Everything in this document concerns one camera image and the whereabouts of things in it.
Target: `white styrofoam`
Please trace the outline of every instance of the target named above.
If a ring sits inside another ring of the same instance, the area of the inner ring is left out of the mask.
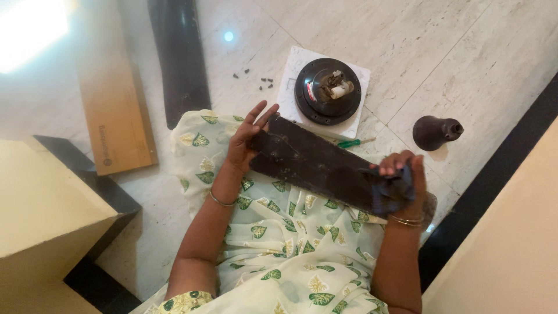
[[[281,106],[279,109],[281,117],[295,121],[301,127],[317,134],[340,140],[354,140],[357,136],[358,123],[360,121],[362,107],[364,106],[364,98],[370,81],[370,70],[346,63],[346,65],[355,72],[360,81],[360,90],[362,91],[363,97],[360,99],[358,110],[352,117],[340,124],[333,126],[319,125],[306,118],[295,102],[295,82],[296,78],[299,76],[299,72],[307,63],[319,58],[328,57],[297,46],[291,47],[291,52],[283,72],[283,78],[281,79],[279,94],[277,95],[277,103]]]

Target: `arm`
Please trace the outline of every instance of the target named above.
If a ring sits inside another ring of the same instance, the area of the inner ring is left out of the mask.
[[[213,196],[221,203],[232,204],[237,199],[242,176],[249,170],[248,163],[256,155],[248,148],[248,143],[279,109],[279,105],[273,105],[254,123],[266,105],[267,102],[262,101],[252,109],[230,139],[227,158],[211,187]],[[210,195],[206,197],[180,244],[165,299],[188,291],[206,291],[215,295],[215,266],[232,210],[232,207],[217,203]]]
[[[380,174],[393,174],[394,167],[403,168],[411,160],[415,201],[407,208],[395,213],[407,220],[422,219],[422,205],[426,197],[426,182],[423,156],[410,151],[392,154],[380,164]],[[408,226],[391,216],[372,277],[372,294],[389,305],[391,314],[420,314],[422,300],[419,277],[419,238],[421,227]]]

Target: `screwdriver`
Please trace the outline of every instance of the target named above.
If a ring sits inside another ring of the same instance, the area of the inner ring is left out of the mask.
[[[375,141],[375,140],[376,140],[375,137],[373,137],[373,138],[371,138],[371,139],[368,139],[368,140],[363,140],[363,141],[361,141],[361,140],[359,140],[359,139],[356,139],[356,140],[354,140],[354,141],[346,141],[346,142],[337,143],[337,146],[340,147],[340,148],[349,148],[349,147],[351,147],[351,146],[358,146],[358,145],[360,145],[360,144],[364,144],[364,143],[368,143],[368,142],[373,142],[373,141]]]

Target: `hand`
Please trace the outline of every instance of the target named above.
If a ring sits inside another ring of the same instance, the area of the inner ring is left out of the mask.
[[[267,101],[260,101],[252,111],[246,116],[244,122],[238,127],[237,132],[230,138],[229,153],[225,159],[225,163],[229,163],[235,169],[238,169],[242,174],[250,170],[249,163],[256,155],[257,152],[249,148],[250,140],[260,130],[267,131],[267,121],[269,118],[277,113],[279,105],[274,104],[264,113],[258,121],[256,118],[266,108]]]
[[[413,174],[413,186],[415,187],[415,200],[406,208],[398,211],[395,215],[399,218],[418,220],[422,219],[424,213],[422,206],[426,198],[426,178],[424,175],[424,165],[422,160],[424,156],[415,156],[410,150],[404,150],[400,154],[393,153],[380,163],[380,175],[392,175],[396,169],[403,169],[405,164],[411,161],[411,171]],[[371,164],[373,169],[378,165]]]

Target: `bangle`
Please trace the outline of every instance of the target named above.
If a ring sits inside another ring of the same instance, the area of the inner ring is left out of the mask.
[[[390,215],[393,219],[395,219],[395,221],[400,222],[404,225],[407,226],[412,226],[412,227],[421,227],[422,226],[422,221],[424,220],[424,218],[421,219],[416,219],[416,220],[409,220],[409,219],[403,219],[403,218],[399,218],[397,216],[394,215]]]
[[[220,200],[216,199],[215,196],[213,196],[213,187],[209,190],[209,195],[211,195],[211,198],[215,201],[215,203],[217,203],[221,206],[231,207],[231,206],[234,206],[234,203],[236,202],[235,201],[232,204],[225,204],[225,203],[221,202]]]

